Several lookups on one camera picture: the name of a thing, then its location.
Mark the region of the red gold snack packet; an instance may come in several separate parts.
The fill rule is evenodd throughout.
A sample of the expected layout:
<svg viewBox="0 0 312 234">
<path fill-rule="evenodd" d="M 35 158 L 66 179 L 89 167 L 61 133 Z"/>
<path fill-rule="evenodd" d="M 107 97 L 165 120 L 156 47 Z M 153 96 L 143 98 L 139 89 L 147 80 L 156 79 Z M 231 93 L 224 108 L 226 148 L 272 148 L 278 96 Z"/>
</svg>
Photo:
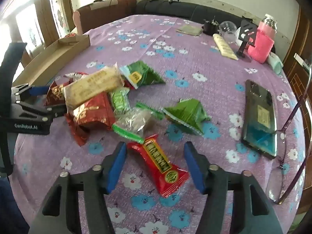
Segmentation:
<svg viewBox="0 0 312 234">
<path fill-rule="evenodd" d="M 92 129 L 112 130 L 116 118 L 108 93 L 102 92 L 65 114 L 71 134 L 79 146 L 85 145 Z"/>
</svg>

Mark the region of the black smartphone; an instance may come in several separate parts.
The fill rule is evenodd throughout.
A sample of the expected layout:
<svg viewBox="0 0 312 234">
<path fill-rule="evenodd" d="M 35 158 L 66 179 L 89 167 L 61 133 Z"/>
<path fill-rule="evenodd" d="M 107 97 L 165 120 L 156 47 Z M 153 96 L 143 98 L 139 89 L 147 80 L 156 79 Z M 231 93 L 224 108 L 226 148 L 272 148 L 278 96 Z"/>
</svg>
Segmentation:
<svg viewBox="0 0 312 234">
<path fill-rule="evenodd" d="M 245 81 L 242 142 L 269 159 L 277 156 L 277 122 L 271 93 L 252 80 Z"/>
</svg>

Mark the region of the cream ruler-like strip box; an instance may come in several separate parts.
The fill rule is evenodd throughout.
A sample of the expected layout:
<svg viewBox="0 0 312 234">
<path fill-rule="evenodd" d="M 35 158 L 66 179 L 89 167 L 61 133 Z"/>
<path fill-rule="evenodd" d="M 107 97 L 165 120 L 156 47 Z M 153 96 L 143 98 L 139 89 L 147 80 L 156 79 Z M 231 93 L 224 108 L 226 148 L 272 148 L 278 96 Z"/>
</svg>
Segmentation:
<svg viewBox="0 0 312 234">
<path fill-rule="evenodd" d="M 215 33 L 213 34 L 213 40 L 216 43 L 219 49 L 219 52 L 221 53 L 223 57 L 227 57 L 232 60 L 238 60 L 238 57 L 236 56 L 232 48 L 227 44 L 227 42 L 224 40 L 222 36 Z"/>
</svg>

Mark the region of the purple floral tablecloth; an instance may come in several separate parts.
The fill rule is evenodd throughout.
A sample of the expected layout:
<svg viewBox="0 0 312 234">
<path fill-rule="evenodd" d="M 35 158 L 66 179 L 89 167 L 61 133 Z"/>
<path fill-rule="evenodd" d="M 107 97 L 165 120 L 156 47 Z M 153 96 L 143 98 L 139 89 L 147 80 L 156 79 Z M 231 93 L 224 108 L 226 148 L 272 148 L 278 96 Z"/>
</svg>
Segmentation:
<svg viewBox="0 0 312 234">
<path fill-rule="evenodd" d="M 70 72 L 92 74 L 105 66 L 126 66 L 139 60 L 166 82 L 143 86 L 128 94 L 152 108 L 171 107 L 181 99 L 201 102 L 211 120 L 204 135 L 183 133 L 169 120 L 153 121 L 146 135 L 158 134 L 158 143 L 170 161 L 187 168 L 183 146 L 191 141 L 210 162 L 226 171 L 249 170 L 262 188 L 267 187 L 273 160 L 241 141 L 245 107 L 245 81 L 270 91 L 282 127 L 293 107 L 283 105 L 295 95 L 285 76 L 256 61 L 232 60 L 216 49 L 211 36 L 183 35 L 176 31 L 188 20 L 168 16 L 132 15 L 89 31 L 90 47 L 56 75 L 65 82 Z M 31 223 L 42 200 L 62 171 L 81 173 L 110 154 L 122 137 L 107 130 L 93 130 L 79 146 L 62 117 L 53 121 L 47 136 L 18 136 L 14 172 L 10 177 L 14 198 L 25 220 Z M 139 154 L 129 152 L 115 190 L 106 198 L 117 233 L 195 233 L 206 197 L 189 179 L 173 196 L 160 197 Z"/>
</svg>

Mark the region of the black small container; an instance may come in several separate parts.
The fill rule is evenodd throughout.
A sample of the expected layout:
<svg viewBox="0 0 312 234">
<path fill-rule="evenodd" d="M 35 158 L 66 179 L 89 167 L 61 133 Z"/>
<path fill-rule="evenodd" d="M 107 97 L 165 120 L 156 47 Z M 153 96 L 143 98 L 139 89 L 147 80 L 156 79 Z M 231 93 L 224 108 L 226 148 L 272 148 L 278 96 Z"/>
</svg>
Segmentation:
<svg viewBox="0 0 312 234">
<path fill-rule="evenodd" d="M 219 23 L 213 18 L 212 20 L 204 20 L 204 24 L 202 26 L 203 33 L 209 36 L 213 36 L 214 34 L 219 34 L 220 27 Z"/>
</svg>

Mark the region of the dark red foil snack packet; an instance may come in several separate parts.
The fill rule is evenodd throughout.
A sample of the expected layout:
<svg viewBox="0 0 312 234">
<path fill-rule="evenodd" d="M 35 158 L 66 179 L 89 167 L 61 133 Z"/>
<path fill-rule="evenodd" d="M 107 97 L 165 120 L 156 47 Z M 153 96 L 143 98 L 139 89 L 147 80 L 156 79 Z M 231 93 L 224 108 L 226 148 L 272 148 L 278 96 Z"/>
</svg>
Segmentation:
<svg viewBox="0 0 312 234">
<path fill-rule="evenodd" d="M 70 84 L 70 81 L 67 81 L 63 84 L 57 85 L 54 81 L 50 86 L 46 94 L 45 106 L 53 106 L 65 104 L 65 98 L 63 95 L 63 88 Z"/>
</svg>

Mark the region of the wooden glass door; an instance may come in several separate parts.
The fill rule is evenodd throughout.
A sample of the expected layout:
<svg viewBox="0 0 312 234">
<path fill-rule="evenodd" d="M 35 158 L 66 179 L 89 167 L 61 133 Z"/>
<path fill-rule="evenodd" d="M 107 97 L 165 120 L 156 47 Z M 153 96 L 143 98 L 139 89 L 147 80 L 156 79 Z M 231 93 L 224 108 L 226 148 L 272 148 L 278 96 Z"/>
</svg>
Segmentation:
<svg viewBox="0 0 312 234">
<path fill-rule="evenodd" d="M 71 0 L 8 0 L 1 11 L 13 42 L 25 42 L 22 65 L 74 29 Z"/>
</svg>

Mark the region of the brown cardboard tray box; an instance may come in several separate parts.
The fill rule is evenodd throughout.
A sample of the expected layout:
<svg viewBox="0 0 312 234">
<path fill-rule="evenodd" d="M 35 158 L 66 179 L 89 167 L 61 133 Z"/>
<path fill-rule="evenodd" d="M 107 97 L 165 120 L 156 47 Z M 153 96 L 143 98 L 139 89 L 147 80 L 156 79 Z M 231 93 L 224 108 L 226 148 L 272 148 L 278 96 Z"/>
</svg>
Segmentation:
<svg viewBox="0 0 312 234">
<path fill-rule="evenodd" d="M 88 35 L 76 35 L 55 41 L 24 68 L 12 85 L 47 85 L 64 66 L 89 46 Z"/>
</svg>

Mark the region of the small green snack packet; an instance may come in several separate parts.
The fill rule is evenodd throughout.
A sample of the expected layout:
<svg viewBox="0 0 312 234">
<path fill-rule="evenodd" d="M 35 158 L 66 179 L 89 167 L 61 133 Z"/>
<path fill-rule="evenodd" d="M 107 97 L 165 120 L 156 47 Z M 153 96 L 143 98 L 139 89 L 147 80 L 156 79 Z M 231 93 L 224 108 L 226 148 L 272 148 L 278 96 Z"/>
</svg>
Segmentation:
<svg viewBox="0 0 312 234">
<path fill-rule="evenodd" d="M 109 93 L 115 115 L 123 115 L 131 109 L 128 99 L 129 88 L 120 87 Z"/>
</svg>

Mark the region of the black sofa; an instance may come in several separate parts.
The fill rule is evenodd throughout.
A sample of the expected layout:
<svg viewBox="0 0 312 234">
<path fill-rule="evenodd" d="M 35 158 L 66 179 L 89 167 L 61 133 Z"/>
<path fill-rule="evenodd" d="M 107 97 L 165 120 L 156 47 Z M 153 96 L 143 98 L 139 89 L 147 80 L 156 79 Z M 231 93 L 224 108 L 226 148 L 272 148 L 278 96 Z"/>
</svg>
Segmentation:
<svg viewBox="0 0 312 234">
<path fill-rule="evenodd" d="M 215 19 L 218 23 L 231 21 L 237 27 L 241 26 L 241 21 L 243 19 L 251 21 L 251 19 L 247 19 L 243 16 L 236 16 L 212 7 L 186 2 L 169 3 L 165 0 L 141 0 L 137 3 L 134 14 L 172 16 L 186 20 L 188 19 L 199 24 L 204 24 L 205 20 L 210 21 L 212 19 Z"/>
</svg>

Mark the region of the pink sleeved water bottle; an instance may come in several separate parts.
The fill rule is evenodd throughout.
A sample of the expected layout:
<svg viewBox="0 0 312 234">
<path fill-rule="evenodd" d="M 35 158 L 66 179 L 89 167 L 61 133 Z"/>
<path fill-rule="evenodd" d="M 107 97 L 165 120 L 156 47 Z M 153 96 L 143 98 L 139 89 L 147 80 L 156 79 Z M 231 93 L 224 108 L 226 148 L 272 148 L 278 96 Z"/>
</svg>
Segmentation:
<svg viewBox="0 0 312 234">
<path fill-rule="evenodd" d="M 263 64 L 274 45 L 277 33 L 277 21 L 269 14 L 259 23 L 254 45 L 249 45 L 247 53 L 255 61 Z"/>
</svg>

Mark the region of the beige long snack packet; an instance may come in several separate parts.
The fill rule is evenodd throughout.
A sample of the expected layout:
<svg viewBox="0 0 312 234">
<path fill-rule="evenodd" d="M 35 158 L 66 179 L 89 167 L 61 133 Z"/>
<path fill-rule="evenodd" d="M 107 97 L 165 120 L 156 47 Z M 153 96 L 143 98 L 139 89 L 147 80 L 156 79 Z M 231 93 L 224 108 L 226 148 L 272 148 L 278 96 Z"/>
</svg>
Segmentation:
<svg viewBox="0 0 312 234">
<path fill-rule="evenodd" d="M 63 95 L 68 110 L 74 110 L 87 100 L 102 92 L 111 92 L 124 86 L 124 80 L 117 64 L 89 74 L 63 88 Z"/>
</svg>

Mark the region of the clear green-edged snack packet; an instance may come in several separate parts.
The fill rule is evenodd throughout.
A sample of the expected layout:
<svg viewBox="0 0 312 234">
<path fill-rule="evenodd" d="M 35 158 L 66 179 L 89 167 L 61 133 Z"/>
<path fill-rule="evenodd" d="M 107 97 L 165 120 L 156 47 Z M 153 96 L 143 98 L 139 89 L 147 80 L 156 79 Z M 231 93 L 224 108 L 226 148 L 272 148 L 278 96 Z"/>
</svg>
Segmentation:
<svg viewBox="0 0 312 234">
<path fill-rule="evenodd" d="M 144 130 L 153 120 L 163 120 L 164 113 L 137 101 L 134 108 L 123 114 L 112 126 L 113 131 L 125 139 L 143 144 Z"/>
</svg>

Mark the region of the thin-framed eyeglasses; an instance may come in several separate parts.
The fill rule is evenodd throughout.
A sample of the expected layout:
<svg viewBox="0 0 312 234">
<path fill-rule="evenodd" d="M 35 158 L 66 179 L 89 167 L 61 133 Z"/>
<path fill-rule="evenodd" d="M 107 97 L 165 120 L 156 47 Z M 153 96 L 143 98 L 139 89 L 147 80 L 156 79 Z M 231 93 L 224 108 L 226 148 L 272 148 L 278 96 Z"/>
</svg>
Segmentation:
<svg viewBox="0 0 312 234">
<path fill-rule="evenodd" d="M 283 105 L 293 107 L 286 124 L 276 132 L 278 139 L 278 155 L 273 160 L 272 170 L 265 189 L 265 194 L 274 204 L 280 205 L 289 196 L 296 185 L 304 184 L 304 173 L 306 158 L 310 151 L 305 149 L 311 142 L 311 135 L 308 135 L 308 142 L 305 142 L 305 129 L 300 119 L 304 119 L 301 109 L 305 109 L 308 115 L 308 122 L 311 123 L 311 101 L 307 90 L 311 83 L 311 70 L 308 72 L 308 83 L 299 100 L 284 101 Z"/>
</svg>

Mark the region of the red bar snack packet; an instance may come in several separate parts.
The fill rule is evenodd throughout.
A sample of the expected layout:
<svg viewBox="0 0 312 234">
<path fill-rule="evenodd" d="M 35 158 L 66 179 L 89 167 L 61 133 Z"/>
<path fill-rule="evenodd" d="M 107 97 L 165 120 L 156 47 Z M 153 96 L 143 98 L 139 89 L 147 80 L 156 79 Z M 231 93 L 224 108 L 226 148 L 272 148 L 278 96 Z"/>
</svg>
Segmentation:
<svg viewBox="0 0 312 234">
<path fill-rule="evenodd" d="M 169 161 L 157 142 L 158 134 L 145 138 L 143 144 L 127 143 L 127 148 L 139 153 L 145 161 L 159 194 L 167 198 L 188 179 L 189 173 Z"/>
</svg>

